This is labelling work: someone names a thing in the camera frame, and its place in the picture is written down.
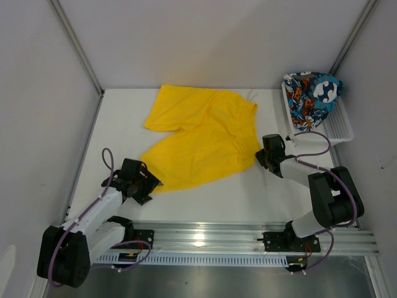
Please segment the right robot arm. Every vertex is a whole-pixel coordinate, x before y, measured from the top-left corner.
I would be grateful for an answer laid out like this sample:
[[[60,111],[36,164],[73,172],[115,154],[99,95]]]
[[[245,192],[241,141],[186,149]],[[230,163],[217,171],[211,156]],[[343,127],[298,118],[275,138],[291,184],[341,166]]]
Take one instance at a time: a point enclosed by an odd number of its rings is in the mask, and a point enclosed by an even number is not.
[[[266,251],[302,252],[305,245],[319,251],[317,235],[336,227],[348,227],[365,213],[359,192],[344,166],[326,169],[287,155],[285,140],[278,134],[265,135],[263,148],[255,157],[260,165],[282,179],[309,189],[311,210],[285,224],[282,232],[265,232],[261,241]]]

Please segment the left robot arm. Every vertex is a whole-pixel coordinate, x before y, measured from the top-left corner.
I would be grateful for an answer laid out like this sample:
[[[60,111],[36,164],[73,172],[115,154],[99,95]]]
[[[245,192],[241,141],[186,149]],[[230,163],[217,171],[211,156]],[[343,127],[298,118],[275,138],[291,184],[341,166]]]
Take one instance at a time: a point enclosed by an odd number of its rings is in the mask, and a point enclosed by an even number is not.
[[[126,158],[120,169],[109,169],[95,200],[79,215],[43,233],[37,276],[56,287],[79,287],[109,249],[151,251],[153,247],[153,230],[135,229],[132,220],[116,211],[129,199],[139,205],[151,201],[160,180],[139,160]]]

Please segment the yellow shorts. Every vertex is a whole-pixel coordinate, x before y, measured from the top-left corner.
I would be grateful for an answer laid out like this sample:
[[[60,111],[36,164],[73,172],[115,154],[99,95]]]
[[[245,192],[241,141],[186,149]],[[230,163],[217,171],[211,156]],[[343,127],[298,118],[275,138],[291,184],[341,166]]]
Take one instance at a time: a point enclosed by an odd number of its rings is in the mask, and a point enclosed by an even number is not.
[[[250,168],[261,148],[257,109],[233,91],[161,86],[144,127],[169,136],[141,156],[162,182],[155,191],[190,189]]]

